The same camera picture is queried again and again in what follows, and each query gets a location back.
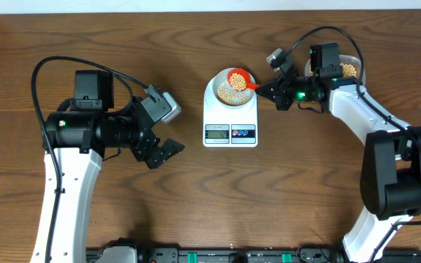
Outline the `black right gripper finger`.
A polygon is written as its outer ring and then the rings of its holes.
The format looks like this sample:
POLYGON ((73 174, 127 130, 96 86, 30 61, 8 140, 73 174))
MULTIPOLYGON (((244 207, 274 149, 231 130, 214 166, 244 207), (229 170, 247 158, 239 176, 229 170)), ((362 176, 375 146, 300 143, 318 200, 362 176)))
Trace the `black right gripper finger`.
POLYGON ((273 89, 256 89, 256 94, 276 104, 276 93, 273 89))
POLYGON ((279 91, 278 79, 274 78, 266 83, 261 84, 255 89, 257 94, 277 94, 279 91))

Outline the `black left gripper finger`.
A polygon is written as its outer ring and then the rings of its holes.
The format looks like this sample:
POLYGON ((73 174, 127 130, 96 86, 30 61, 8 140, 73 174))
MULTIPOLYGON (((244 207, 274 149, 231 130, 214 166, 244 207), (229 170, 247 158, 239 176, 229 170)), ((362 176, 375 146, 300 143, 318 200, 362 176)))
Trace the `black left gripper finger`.
POLYGON ((158 147, 151 150, 145 156, 145 163, 149 169, 156 169, 163 165, 172 155, 172 148, 158 147))
POLYGON ((179 154, 184 150, 184 148, 185 145, 171 139, 165 140, 162 145, 162 151, 166 157, 172 157, 179 154))

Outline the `red measuring scoop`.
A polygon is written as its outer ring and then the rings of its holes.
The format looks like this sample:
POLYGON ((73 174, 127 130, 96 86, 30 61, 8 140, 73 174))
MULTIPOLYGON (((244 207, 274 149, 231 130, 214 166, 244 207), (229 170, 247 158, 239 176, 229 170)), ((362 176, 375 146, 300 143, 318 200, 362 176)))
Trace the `red measuring scoop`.
POLYGON ((253 83, 252 81, 251 81, 251 77, 250 77, 250 74, 246 71, 246 70, 244 70, 244 69, 241 69, 241 68, 234 68, 234 69, 231 69, 230 70, 230 72, 228 73, 228 75, 227 75, 227 81, 228 81, 228 83, 229 83, 229 78, 230 78, 230 75, 232 74, 232 73, 238 73, 238 74, 240 74, 240 75, 243 75, 244 76, 244 78, 246 79, 246 89, 245 90, 253 90, 253 91, 255 91, 255 89, 256 88, 258 88, 259 87, 259 85, 258 84, 255 84, 255 83, 253 83))

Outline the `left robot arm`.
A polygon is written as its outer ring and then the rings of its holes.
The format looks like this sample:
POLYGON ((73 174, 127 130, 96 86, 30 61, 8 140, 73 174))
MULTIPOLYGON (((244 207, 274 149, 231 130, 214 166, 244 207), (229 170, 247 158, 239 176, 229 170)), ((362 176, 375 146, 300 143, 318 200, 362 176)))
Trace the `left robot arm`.
POLYGON ((45 193, 32 262, 86 262, 91 198, 106 149, 129 149, 149 169, 184 149, 152 130, 180 113, 173 97, 149 86, 145 98, 131 96, 115 112, 115 78, 106 71, 76 71, 75 95, 45 122, 45 193))

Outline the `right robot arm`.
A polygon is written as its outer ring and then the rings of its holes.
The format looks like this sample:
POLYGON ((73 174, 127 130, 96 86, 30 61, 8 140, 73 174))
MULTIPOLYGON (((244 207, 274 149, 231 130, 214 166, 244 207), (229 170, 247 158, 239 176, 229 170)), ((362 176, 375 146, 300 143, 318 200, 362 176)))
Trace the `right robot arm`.
POLYGON ((312 73, 301 77, 289 54, 277 49, 267 62, 280 75, 255 92, 278 110, 295 102, 317 102, 362 142, 364 207, 335 259, 376 262, 394 234, 414 225, 413 218, 421 214, 421 126, 397 119, 369 95, 360 78, 345 76, 337 43, 312 45, 310 56, 312 73))

